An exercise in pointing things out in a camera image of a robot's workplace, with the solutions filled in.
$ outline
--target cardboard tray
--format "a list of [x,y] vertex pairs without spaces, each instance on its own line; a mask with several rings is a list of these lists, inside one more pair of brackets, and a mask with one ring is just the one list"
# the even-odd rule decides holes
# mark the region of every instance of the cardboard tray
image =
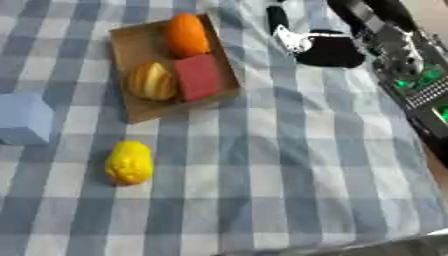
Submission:
[[170,101],[163,102],[140,99],[126,90],[126,78],[129,72],[147,61],[158,61],[164,64],[172,74],[176,75],[176,72],[174,72],[175,58],[165,46],[162,34],[168,21],[141,24],[110,31],[112,48],[120,77],[120,88],[129,123],[146,121],[238,94],[240,85],[210,18],[206,14],[200,14],[198,17],[204,25],[206,36],[210,42],[210,54],[214,56],[216,61],[221,78],[221,91],[215,95],[190,102],[182,101],[180,95]]

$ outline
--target yellow toy fruit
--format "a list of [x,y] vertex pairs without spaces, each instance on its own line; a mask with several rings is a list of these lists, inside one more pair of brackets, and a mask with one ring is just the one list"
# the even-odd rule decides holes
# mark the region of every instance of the yellow toy fruit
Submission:
[[119,185],[139,184],[152,176],[148,146],[139,141],[120,141],[106,160],[106,174]]
[[136,97],[157,101],[169,100],[177,93],[175,77],[159,62],[147,62],[132,70],[128,89]]

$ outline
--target tablecloth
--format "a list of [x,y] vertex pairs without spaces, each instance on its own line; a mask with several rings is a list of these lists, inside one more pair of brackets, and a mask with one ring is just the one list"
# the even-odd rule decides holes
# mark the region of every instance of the tablecloth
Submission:
[[[0,92],[55,111],[45,146],[0,146],[0,255],[212,255],[325,249],[447,227],[419,141],[368,65],[298,66],[255,0],[3,0]],[[323,0],[291,29],[348,31]],[[243,87],[234,100],[127,125],[108,31],[207,12]],[[155,175],[111,186],[121,139]]]

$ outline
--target red block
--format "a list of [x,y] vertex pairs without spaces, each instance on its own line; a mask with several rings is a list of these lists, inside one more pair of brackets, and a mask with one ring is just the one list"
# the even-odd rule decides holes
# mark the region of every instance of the red block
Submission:
[[203,54],[178,60],[175,62],[175,67],[186,101],[197,100],[219,92],[219,73],[211,55]]

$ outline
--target light blue cube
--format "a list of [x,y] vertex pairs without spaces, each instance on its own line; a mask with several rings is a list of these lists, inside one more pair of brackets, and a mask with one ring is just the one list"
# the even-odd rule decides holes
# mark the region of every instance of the light blue cube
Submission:
[[53,109],[40,94],[0,94],[0,141],[10,145],[48,143],[53,116]]

